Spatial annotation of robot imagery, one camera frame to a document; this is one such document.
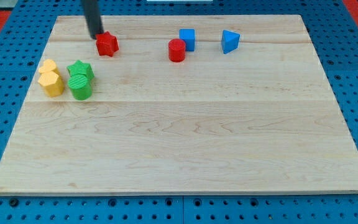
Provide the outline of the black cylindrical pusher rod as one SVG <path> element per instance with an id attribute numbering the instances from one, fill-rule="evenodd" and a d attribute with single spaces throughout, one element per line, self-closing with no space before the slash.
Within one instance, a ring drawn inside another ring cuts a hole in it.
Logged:
<path id="1" fill-rule="evenodd" d="M 89 36 L 96 39 L 98 34 L 104 32 L 101 11 L 97 0 L 81 0 Z"/>

